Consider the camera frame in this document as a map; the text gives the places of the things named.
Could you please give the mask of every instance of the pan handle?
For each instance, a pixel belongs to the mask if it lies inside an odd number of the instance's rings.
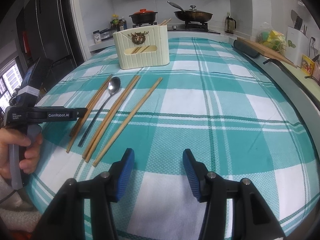
[[[178,4],[174,3],[174,2],[169,2],[169,1],[168,1],[168,4],[170,4],[171,6],[173,6],[173,7],[175,7],[175,8],[177,8],[177,9],[179,9],[179,10],[184,12],[184,9],[180,5],[178,5]]]

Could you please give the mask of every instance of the spoon handle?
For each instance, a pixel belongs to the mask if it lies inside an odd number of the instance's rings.
[[[184,9],[180,5],[178,5],[178,4],[174,3],[174,2],[169,2],[169,1],[168,1],[168,4],[170,4],[171,6],[173,6],[173,7],[175,7],[175,8],[177,8],[177,9],[179,9],[179,10],[184,12]]]
[[[102,106],[100,107],[100,109],[98,110],[98,112],[96,113],[96,115],[94,116],[94,118],[92,119],[91,123],[89,124],[87,130],[85,130],[79,144],[78,144],[78,147],[82,147],[83,146],[83,143],[85,141],[85,139],[87,138],[88,134],[90,133],[91,129],[92,129],[92,126],[94,125],[94,122],[97,120],[99,114],[101,113],[101,111],[103,110],[104,106],[106,105],[106,103],[108,103],[108,101],[110,100],[110,98],[112,97],[113,95],[109,96],[107,98],[106,101],[104,101],[104,103],[102,104]]]

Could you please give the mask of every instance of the human hand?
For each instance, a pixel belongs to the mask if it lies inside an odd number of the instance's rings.
[[[20,161],[19,167],[25,173],[30,174],[36,170],[39,158],[40,158],[40,146],[42,144],[43,138],[40,133],[36,137],[36,141],[32,146],[27,149],[24,153],[25,159]],[[9,167],[9,144],[16,144],[20,146],[30,146],[30,139],[15,129],[0,129],[0,175],[4,179],[10,179],[10,167]]]

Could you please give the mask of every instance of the chopstick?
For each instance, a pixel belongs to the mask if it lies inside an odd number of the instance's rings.
[[[142,51],[140,51],[139,53],[144,52],[146,49],[148,49],[150,47],[150,45],[146,46]]]
[[[129,93],[131,92],[132,88],[135,86],[135,84],[138,82],[140,76],[135,75],[132,80],[130,81],[130,83],[127,85],[127,87],[125,88],[125,90],[121,93],[121,95],[118,97],[118,99],[116,100],[116,102],[113,104],[113,106],[110,108],[108,114],[106,115],[106,117],[103,119],[102,123],[100,124],[100,126],[98,127],[98,129],[96,130],[95,134],[92,136],[91,141],[89,142],[87,148],[85,149],[82,158],[85,158],[86,162],[90,161],[90,158],[94,152],[94,150],[96,149],[99,141],[101,140],[104,132],[106,131],[106,129],[108,128],[109,124],[111,123],[113,117],[116,115],[116,112],[118,111],[118,109],[120,108],[120,106],[122,105],[122,103],[126,100],[126,98],[128,97]]]
[[[101,98],[101,96],[103,95],[104,91],[106,90],[106,88],[109,85],[109,82],[111,80],[112,74],[108,77],[107,82],[105,83],[105,85],[102,87],[102,89],[100,90],[100,92],[98,93],[98,95],[96,96],[96,98],[93,100],[93,102],[91,103],[90,107],[88,108],[87,112],[85,113],[84,117],[81,119],[80,124],[77,126],[70,142],[67,148],[67,153],[70,152],[71,147],[73,145],[73,143],[76,140],[76,137],[80,131],[80,129],[82,128],[82,126],[84,125],[85,121],[87,120],[88,116],[90,115],[90,112],[92,111],[92,109],[94,108],[94,106],[97,104],[97,102],[99,101],[99,99]]]
[[[93,162],[93,166],[97,167],[105,153],[109,150],[111,145],[115,142],[115,140],[118,138],[120,133],[123,131],[123,129],[127,126],[127,124],[130,122],[132,117],[138,112],[140,107],[143,105],[143,103],[148,99],[148,97],[152,94],[152,92],[156,89],[156,87],[159,85],[159,83],[162,81],[162,77],[160,77],[156,83],[149,89],[149,91],[144,95],[144,97],[140,100],[140,102],[135,106],[135,108],[131,111],[131,113],[127,116],[127,118],[122,122],[118,130],[113,134],[111,139],[108,141],[106,146],[102,149],[102,151],[99,153],[96,160]]]
[[[162,23],[159,24],[159,26],[166,25],[168,22],[170,22],[172,19],[170,18],[169,20],[164,20]]]
[[[110,80],[110,76],[102,83],[101,87],[97,90],[97,92],[93,95],[93,97],[91,98],[91,100],[89,101],[89,103],[87,104],[87,109],[90,108],[90,106],[92,105],[93,101],[95,100],[95,98],[99,95],[99,93],[101,92],[101,90],[103,89],[103,87],[107,84],[107,82],[109,82]],[[71,132],[70,132],[70,137],[73,137],[73,135],[75,134],[76,130],[78,129],[78,126],[81,123],[82,118],[79,118],[76,122],[76,124],[74,125],[74,127],[72,128]]]
[[[137,53],[140,48],[141,48],[141,47],[136,47],[136,48],[131,52],[131,54]]]

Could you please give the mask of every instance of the tablecloth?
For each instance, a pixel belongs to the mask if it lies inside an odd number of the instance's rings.
[[[311,137],[281,89],[228,43],[201,38],[169,39],[166,66],[121,70],[114,46],[76,68],[42,98],[39,105],[85,107],[113,73],[122,90],[135,74],[139,82],[105,132],[89,163],[82,153],[90,137],[120,95],[96,121],[84,147],[77,146],[102,101],[66,153],[75,122],[43,124],[44,143],[27,187],[44,212],[68,178],[91,179],[135,151],[134,170],[124,197],[112,204],[121,239],[198,239],[205,203],[193,197],[182,164],[190,148],[197,161],[226,179],[250,178],[288,235],[319,199],[318,158]],[[102,162],[92,162],[120,123],[159,78],[162,82],[132,118]],[[228,201],[225,238],[231,237]],[[91,239],[89,201],[85,231]]]

